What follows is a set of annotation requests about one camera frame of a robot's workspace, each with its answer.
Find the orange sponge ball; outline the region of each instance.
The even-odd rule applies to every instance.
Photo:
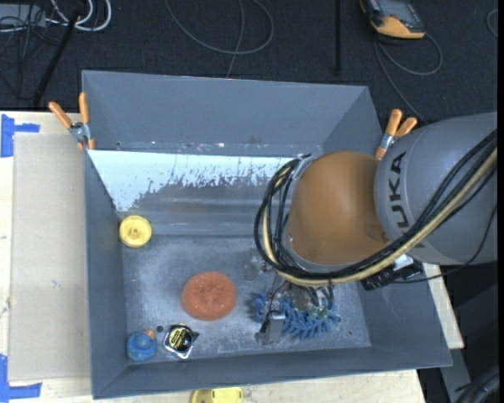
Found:
[[[197,319],[214,321],[226,317],[237,303],[237,290],[229,277],[202,272],[189,279],[181,293],[185,311]]]

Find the black carpet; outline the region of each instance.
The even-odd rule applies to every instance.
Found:
[[[0,1],[33,3],[47,17],[53,12],[50,0]],[[57,0],[65,14],[76,1]],[[94,1],[101,23],[104,1]],[[496,111],[498,0],[412,0],[428,35],[396,44],[378,41],[359,0],[339,2],[337,76],[335,0],[111,0],[110,24],[100,32],[74,31],[37,105],[34,94],[66,28],[0,32],[0,110],[43,110],[52,100],[77,112],[81,72],[91,69],[367,86],[383,128],[394,107],[420,124]],[[408,73],[383,50],[410,71],[432,74]],[[496,281],[488,270],[479,277],[473,272],[468,282],[460,273],[447,281],[449,291],[461,300],[465,287],[477,294]],[[430,388],[440,380],[429,378],[423,381],[429,401],[442,400],[444,391],[434,400]]]

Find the blue brush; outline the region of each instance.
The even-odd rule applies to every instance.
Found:
[[[258,323],[263,322],[266,303],[267,294],[264,292],[255,294],[250,302],[253,318]],[[299,337],[301,340],[306,340],[320,338],[324,333],[331,332],[332,325],[338,325],[342,318],[331,312],[336,309],[336,306],[333,306],[331,310],[325,309],[327,309],[327,301],[323,300],[323,310],[312,318],[307,311],[297,310],[289,297],[280,299],[278,310],[286,316],[282,325],[282,336],[289,334],[293,338]]]

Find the blue plastic object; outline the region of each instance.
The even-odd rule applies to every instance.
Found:
[[[41,385],[9,386],[8,357],[0,354],[0,403],[8,403],[11,399],[32,399],[39,397]]]
[[[134,332],[127,339],[127,356],[135,363],[150,359],[157,352],[157,342],[150,330]]]
[[[250,302],[256,322],[263,322],[266,302],[266,293],[255,294]],[[323,307],[326,306],[327,301],[323,300]],[[286,316],[286,320],[282,325],[282,336],[289,334],[291,337],[300,338],[301,340],[320,338],[324,333],[333,330],[333,324],[336,325],[342,320],[338,315],[331,312],[312,318],[307,311],[296,309],[291,303],[291,299],[287,297],[279,300],[278,310]]]
[[[14,118],[10,118],[6,114],[2,114],[2,135],[0,141],[0,157],[13,156],[13,135],[17,132],[38,133],[39,125],[32,123],[24,123],[15,125]]]

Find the gray metal tray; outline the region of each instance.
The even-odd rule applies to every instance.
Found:
[[[342,322],[320,338],[263,345],[249,299],[254,216],[284,161],[340,149],[373,154],[381,139],[366,87],[84,71],[97,150],[85,153],[92,394],[95,398],[451,365],[428,284],[371,292],[336,285]],[[154,235],[123,245],[139,214]],[[232,278],[238,303],[203,322],[181,308],[192,275]],[[161,346],[132,363],[131,332],[182,322],[200,333],[191,357]],[[162,334],[157,335],[161,343]]]

